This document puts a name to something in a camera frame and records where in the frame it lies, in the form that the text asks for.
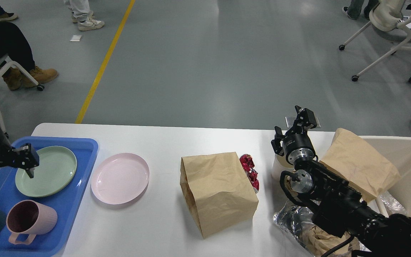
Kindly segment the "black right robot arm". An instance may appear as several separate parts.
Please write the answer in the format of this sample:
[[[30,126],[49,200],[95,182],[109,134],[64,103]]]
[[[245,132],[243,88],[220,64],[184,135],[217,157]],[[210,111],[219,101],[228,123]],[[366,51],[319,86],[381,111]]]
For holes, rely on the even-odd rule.
[[[411,257],[411,217],[392,214],[385,217],[373,211],[361,193],[349,186],[318,162],[307,131],[318,124],[313,111],[295,106],[297,116],[292,127],[283,133],[275,127],[271,141],[276,155],[293,165],[294,172],[282,171],[279,184],[287,198],[295,205],[313,212],[312,221],[328,234],[350,238],[324,253],[327,257],[357,238],[367,251],[354,250],[357,257]]]

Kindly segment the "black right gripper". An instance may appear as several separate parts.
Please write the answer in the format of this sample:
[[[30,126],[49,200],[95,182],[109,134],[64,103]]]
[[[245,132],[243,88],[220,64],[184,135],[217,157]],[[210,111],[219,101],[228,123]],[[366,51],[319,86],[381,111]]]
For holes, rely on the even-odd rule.
[[[273,151],[276,155],[284,156],[290,165],[295,165],[299,160],[313,160],[316,153],[308,130],[318,127],[318,121],[313,111],[295,105],[296,118],[293,122],[295,134],[284,135],[279,126],[275,126],[274,139],[271,141]]]

